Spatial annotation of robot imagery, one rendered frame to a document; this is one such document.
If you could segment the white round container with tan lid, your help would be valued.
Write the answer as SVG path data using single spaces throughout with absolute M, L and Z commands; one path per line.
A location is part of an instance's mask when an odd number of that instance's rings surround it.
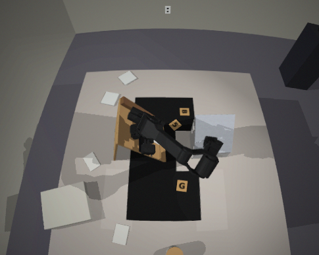
M 183 252 L 180 247 L 172 245 L 166 249 L 166 255 L 183 255 Z

